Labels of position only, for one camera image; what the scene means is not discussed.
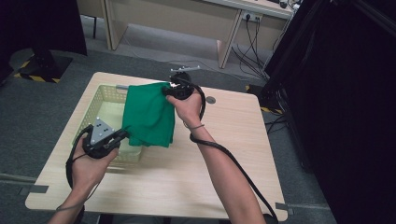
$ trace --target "gray carpet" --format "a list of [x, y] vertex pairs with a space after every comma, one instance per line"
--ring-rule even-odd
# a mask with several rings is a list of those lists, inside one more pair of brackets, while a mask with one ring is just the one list
[[[100, 71], [167, 81], [170, 69], [179, 68], [179, 65], [97, 51], [89, 51], [88, 57], [64, 52], [54, 54], [74, 58], [60, 83], [10, 77], [0, 88], [1, 174], [30, 177], [40, 174], [93, 73]], [[17, 69], [30, 55], [29, 50], [15, 53], [11, 66]], [[244, 92], [247, 84], [263, 85], [258, 79], [241, 80], [205, 70], [190, 75], [200, 86], [227, 91]], [[270, 113], [263, 113], [263, 116], [266, 122], [276, 119]], [[294, 212], [284, 223], [335, 223], [315, 177], [306, 174], [300, 166], [288, 128], [270, 133], [269, 137], [285, 201]], [[44, 223], [48, 220], [51, 212], [31, 211], [24, 206], [26, 196], [19, 191], [26, 187], [29, 185], [0, 181], [0, 223]], [[84, 222], [95, 223], [96, 218], [96, 214], [88, 213]]]

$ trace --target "green cloth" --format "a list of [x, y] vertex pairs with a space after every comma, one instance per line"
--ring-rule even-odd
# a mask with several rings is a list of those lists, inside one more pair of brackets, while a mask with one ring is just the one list
[[175, 108], [162, 93], [168, 82], [129, 86], [122, 129], [129, 134], [130, 146], [169, 147], [175, 129]]

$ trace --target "basket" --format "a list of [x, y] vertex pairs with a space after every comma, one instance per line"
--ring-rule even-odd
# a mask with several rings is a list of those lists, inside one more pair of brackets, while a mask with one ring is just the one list
[[[120, 129], [125, 101], [126, 91], [119, 90], [116, 86], [100, 85], [78, 127], [75, 139], [89, 124], [94, 124], [96, 118], [115, 130]], [[128, 139], [124, 139], [120, 142], [119, 156], [113, 162], [138, 162], [141, 150], [142, 147], [129, 146]]]

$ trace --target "black cable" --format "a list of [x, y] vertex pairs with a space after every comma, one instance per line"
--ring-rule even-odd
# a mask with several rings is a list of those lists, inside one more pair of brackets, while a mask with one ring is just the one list
[[[265, 64], [265, 63], [260, 59], [260, 57], [259, 57], [259, 55], [257, 53], [257, 43], [258, 43], [257, 37], [258, 37], [258, 33], [260, 31], [260, 19], [256, 18], [255, 20], [256, 20], [256, 29], [255, 29], [256, 33], [255, 33], [255, 37], [254, 37], [253, 40], [251, 39], [250, 31], [249, 31], [249, 28], [248, 28], [248, 20], [246, 21], [247, 35], [248, 35], [249, 43], [250, 43], [250, 46], [246, 50], [246, 52], [245, 53], [242, 52], [242, 50], [239, 48], [239, 45], [237, 45], [237, 47], [238, 47], [239, 52], [242, 54], [242, 56], [237, 54], [233, 48], [232, 48], [232, 50], [233, 50], [233, 53], [237, 56], [237, 58], [240, 60], [239, 68], [241, 69], [242, 72], [266, 80], [267, 79], [266, 76], [262, 73], [262, 64]], [[256, 57], [256, 61], [247, 56], [247, 53], [250, 51], [250, 49], [253, 50], [253, 53], [254, 53], [254, 55]], [[252, 64], [250, 64], [247, 60], [245, 60], [245, 58], [248, 58], [250, 61], [252, 61], [253, 63], [257, 64], [258, 67], [259, 67], [259, 70], [257, 70]], [[251, 69], [257, 75], [254, 75], [254, 74], [251, 74], [251, 73], [249, 73], [247, 71], [244, 71], [242, 69], [242, 63], [244, 63], [249, 69]]]
[[268, 129], [268, 131], [267, 131], [267, 133], [269, 133], [270, 131], [271, 131], [271, 129], [274, 127], [274, 125], [276, 124], [276, 123], [278, 123], [278, 121], [280, 120], [280, 119], [282, 119], [282, 118], [284, 118], [285, 116], [280, 116], [279, 118], [277, 118], [276, 120], [274, 120], [272, 123], [271, 123], [271, 126], [270, 126], [270, 128]]
[[[72, 150], [71, 150], [71, 152], [70, 152], [69, 159], [68, 159], [67, 162], [66, 162], [66, 178], [67, 178], [67, 183], [69, 184], [69, 186], [70, 186], [71, 189], [73, 188], [73, 176], [72, 176], [72, 174], [73, 174], [73, 162], [74, 162], [76, 159], [82, 157], [82, 156], [80, 156], [80, 157], [77, 157], [77, 158], [73, 159], [73, 156], [74, 156], [75, 151], [76, 151], [76, 148], [77, 148], [78, 141], [79, 141], [79, 139], [82, 137], [82, 135], [84, 135], [84, 133], [87, 133], [87, 132], [88, 132], [90, 129], [92, 129], [92, 128], [93, 128], [93, 126], [90, 124], [90, 125], [88, 125], [88, 127], [86, 127], [85, 129], [83, 129], [83, 130], [78, 134], [78, 136], [76, 137], [75, 142], [74, 142], [74, 144], [73, 144]], [[85, 206], [82, 205], [82, 208], [81, 208], [81, 210], [79, 211], [79, 213], [78, 213], [78, 215], [77, 215], [77, 217], [76, 217], [76, 220], [75, 220], [74, 224], [81, 223], [81, 220], [82, 220], [82, 218], [84, 217], [84, 211], [85, 211]]]
[[269, 133], [274, 133], [274, 132], [277, 132], [277, 131], [279, 131], [279, 130], [282, 130], [282, 129], [284, 129], [284, 128], [286, 128], [286, 127], [288, 127], [288, 125], [284, 125], [283, 127], [281, 127], [281, 128], [278, 128], [278, 129], [275, 129], [275, 130], [272, 130], [271, 132], [269, 132]]
[[202, 117], [204, 116], [204, 113], [205, 113], [205, 108], [206, 108], [206, 98], [205, 98], [205, 94], [202, 91], [201, 87], [198, 85], [195, 85], [192, 82], [190, 82], [189, 80], [181, 78], [181, 77], [172, 76], [172, 78], [177, 79], [181, 82], [188, 83], [190, 86], [194, 87], [199, 92], [199, 94], [201, 95], [201, 102], [202, 102], [199, 119], [202, 119]]
[[[194, 86], [194, 88], [198, 88], [198, 92], [200, 92], [201, 94], [201, 99], [203, 99], [202, 104], [205, 105], [205, 94], [204, 92], [201, 90], [201, 88], [197, 85], [194, 85], [191, 83], [192, 86]], [[205, 107], [202, 106], [201, 107], [201, 112], [200, 112], [200, 119], [202, 119]], [[205, 145], [205, 146], [209, 146], [209, 147], [214, 147], [216, 149], [219, 149], [220, 151], [222, 151], [223, 153], [225, 153], [232, 161], [233, 163], [235, 163], [235, 165], [238, 167], [238, 169], [241, 171], [241, 173], [244, 175], [245, 179], [247, 180], [247, 182], [249, 183], [249, 185], [253, 188], [254, 192], [256, 193], [257, 196], [259, 196], [259, 198], [262, 200], [262, 202], [265, 204], [265, 206], [267, 206], [268, 210], [271, 213], [271, 216], [276, 220], [276, 223], [278, 223], [278, 219], [276, 216], [276, 213], [274, 212], [273, 208], [271, 207], [271, 204], [269, 204], [267, 202], [267, 200], [264, 198], [264, 196], [262, 196], [262, 194], [260, 193], [259, 189], [256, 187], [256, 185], [253, 183], [253, 181], [250, 179], [250, 177], [248, 176], [248, 174], [245, 172], [245, 170], [242, 168], [242, 166], [239, 164], [239, 162], [236, 160], [236, 158], [233, 156], [233, 154], [224, 146], [214, 143], [214, 142], [208, 142], [208, 141], [204, 141], [204, 140], [200, 140], [200, 139], [196, 139], [192, 133], [190, 134], [190, 140], [196, 144], [201, 144], [201, 145]]]
[[[239, 68], [240, 68], [244, 73], [253, 75], [253, 76], [255, 76], [255, 77], [262, 78], [260, 72], [257, 71], [256, 68], [255, 68], [253, 65], [251, 65], [249, 62], [247, 62], [246, 60], [244, 60], [240, 55], [238, 55], [238, 54], [236, 53], [235, 49], [233, 49], [233, 47], [232, 47], [231, 49], [233, 50], [233, 53], [236, 55], [236, 57], [239, 59], [239, 61], [240, 61], [240, 63], [239, 63]], [[241, 62], [244, 63], [248, 68], [250, 68], [250, 69], [251, 69], [254, 73], [256, 73], [256, 74], [251, 74], [251, 73], [248, 73], [248, 72], [244, 71], [244, 70], [242, 69], [242, 67], [241, 67]]]
[[284, 122], [286, 122], [286, 120], [272, 121], [272, 122], [265, 123], [265, 125], [270, 125], [270, 124], [273, 125], [273, 124], [284, 123]]
[[280, 36], [279, 36], [279, 37], [277, 38], [277, 40], [274, 42], [273, 51], [275, 50], [275, 45], [276, 45], [277, 41], [279, 41], [279, 39], [282, 38], [282, 35], [284, 35], [285, 33], [286, 33], [286, 31], [283, 31], [282, 34], [280, 34]]

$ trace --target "white desk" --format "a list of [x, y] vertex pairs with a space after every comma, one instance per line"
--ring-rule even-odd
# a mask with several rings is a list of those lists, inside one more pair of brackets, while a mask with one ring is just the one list
[[246, 10], [262, 13], [259, 48], [270, 49], [291, 16], [266, 0], [104, 0], [110, 49], [116, 49], [128, 23], [218, 40], [219, 67], [227, 63], [232, 43], [250, 45], [245, 24]]
[[[31, 192], [26, 206], [55, 210], [70, 192], [64, 164], [89, 104], [100, 85], [142, 85], [155, 80], [97, 73], [81, 96], [40, 176], [38, 186], [49, 186], [45, 193]], [[272, 207], [284, 203], [276, 167], [254, 95], [203, 88], [216, 98], [207, 105], [203, 123], [217, 142], [227, 147], [244, 167]], [[190, 141], [189, 130], [177, 118], [174, 143], [169, 148], [145, 147], [138, 163], [111, 163], [86, 211], [111, 214], [138, 214], [168, 217], [227, 218], [210, 181], [198, 146]], [[263, 203], [262, 211], [268, 213]], [[275, 209], [279, 220], [286, 211]]]

